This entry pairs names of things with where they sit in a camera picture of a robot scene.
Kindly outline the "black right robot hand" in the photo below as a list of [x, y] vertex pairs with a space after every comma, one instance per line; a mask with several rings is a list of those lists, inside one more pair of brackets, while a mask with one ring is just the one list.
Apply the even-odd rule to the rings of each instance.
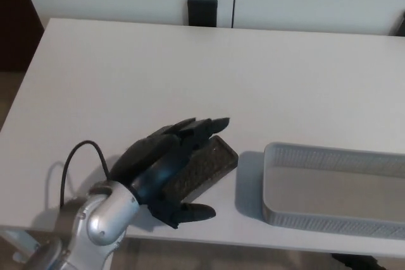
[[332, 254], [332, 258], [353, 270], [386, 270], [369, 255]]

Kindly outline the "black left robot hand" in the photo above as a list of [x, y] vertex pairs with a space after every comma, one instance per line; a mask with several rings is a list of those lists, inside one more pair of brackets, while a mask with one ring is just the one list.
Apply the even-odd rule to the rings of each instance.
[[229, 118], [190, 118], [160, 128], [132, 144], [112, 166], [109, 177], [125, 186], [151, 215], [176, 229], [205, 221], [216, 211], [189, 202], [222, 170], [235, 166], [237, 155], [218, 133]]

